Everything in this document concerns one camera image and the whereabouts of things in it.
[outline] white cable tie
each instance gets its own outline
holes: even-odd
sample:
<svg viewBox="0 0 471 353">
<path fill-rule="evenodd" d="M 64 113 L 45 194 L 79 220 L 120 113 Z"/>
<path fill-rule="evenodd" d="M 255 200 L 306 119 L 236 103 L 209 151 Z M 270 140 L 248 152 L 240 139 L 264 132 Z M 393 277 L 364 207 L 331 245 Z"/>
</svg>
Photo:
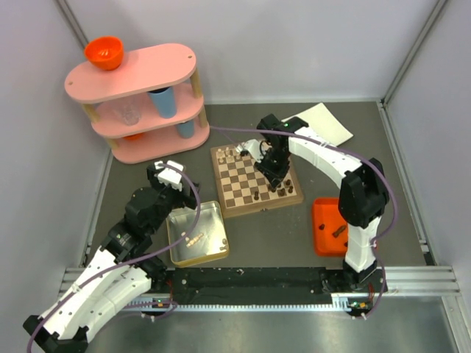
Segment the white cable tie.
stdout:
<svg viewBox="0 0 471 353">
<path fill-rule="evenodd" d="M 74 283 L 72 283 L 72 285 L 71 285 L 71 290 L 72 290 L 72 292 L 74 292 L 75 294 L 77 294 L 77 293 L 79 293 L 82 289 L 81 289 L 81 287 L 79 286 L 78 283 L 75 283 L 75 282 L 74 282 Z"/>
</svg>

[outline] blue cup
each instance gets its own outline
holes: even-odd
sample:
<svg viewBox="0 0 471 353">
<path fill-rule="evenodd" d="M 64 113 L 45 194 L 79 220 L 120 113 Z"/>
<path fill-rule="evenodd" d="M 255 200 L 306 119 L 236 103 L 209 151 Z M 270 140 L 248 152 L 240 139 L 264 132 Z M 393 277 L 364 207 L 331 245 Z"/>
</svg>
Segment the blue cup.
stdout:
<svg viewBox="0 0 471 353">
<path fill-rule="evenodd" d="M 162 118 L 168 119 L 177 114 L 173 87 L 151 90 L 148 94 Z"/>
<path fill-rule="evenodd" d="M 191 138 L 194 135 L 194 120 L 177 125 L 177 130 L 182 138 Z"/>
</svg>

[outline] clear plastic cup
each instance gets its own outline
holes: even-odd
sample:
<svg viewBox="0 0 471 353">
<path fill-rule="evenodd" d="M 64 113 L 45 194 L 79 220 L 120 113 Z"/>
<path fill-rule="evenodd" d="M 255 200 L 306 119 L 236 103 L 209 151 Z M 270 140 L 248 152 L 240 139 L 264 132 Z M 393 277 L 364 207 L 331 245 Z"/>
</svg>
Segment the clear plastic cup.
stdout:
<svg viewBox="0 0 471 353">
<path fill-rule="evenodd" d="M 136 125 L 141 119 L 138 100 L 135 96 L 113 100 L 113 111 L 126 125 Z"/>
</svg>

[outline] orange object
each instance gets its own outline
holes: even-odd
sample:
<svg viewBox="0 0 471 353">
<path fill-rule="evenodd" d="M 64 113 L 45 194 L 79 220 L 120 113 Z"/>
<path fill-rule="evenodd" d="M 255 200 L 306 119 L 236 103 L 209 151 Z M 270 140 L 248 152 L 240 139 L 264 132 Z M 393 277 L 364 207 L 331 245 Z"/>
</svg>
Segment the orange object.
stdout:
<svg viewBox="0 0 471 353">
<path fill-rule="evenodd" d="M 83 54 L 97 68 L 114 70 L 123 61 L 124 46 L 117 37 L 100 37 L 92 40 Z"/>
<path fill-rule="evenodd" d="M 196 55 L 187 46 L 167 43 L 126 51 L 124 65 L 125 70 L 110 72 L 105 79 L 103 73 L 89 62 L 81 63 L 65 78 L 65 91 L 73 100 L 83 104 L 146 94 L 190 79 L 195 74 Z"/>
<path fill-rule="evenodd" d="M 123 139 L 128 140 L 128 141 L 134 141 L 142 138 L 144 136 L 144 133 L 141 132 L 139 134 L 134 134 L 134 135 L 129 135 L 129 136 L 124 136 Z"/>
<path fill-rule="evenodd" d="M 348 225 L 339 212 L 339 199 L 328 197 L 316 199 L 312 204 L 311 212 L 316 254 L 345 256 Z"/>
</svg>

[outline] orange bowl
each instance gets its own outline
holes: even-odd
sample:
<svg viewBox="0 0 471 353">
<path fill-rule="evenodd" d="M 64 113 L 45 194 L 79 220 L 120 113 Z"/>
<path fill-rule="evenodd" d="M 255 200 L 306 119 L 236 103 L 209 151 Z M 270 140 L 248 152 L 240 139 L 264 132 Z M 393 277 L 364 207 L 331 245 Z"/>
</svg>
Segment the orange bowl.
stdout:
<svg viewBox="0 0 471 353">
<path fill-rule="evenodd" d="M 100 37 L 92 40 L 85 47 L 83 54 L 97 68 L 114 70 L 123 61 L 124 46 L 117 37 Z"/>
</svg>

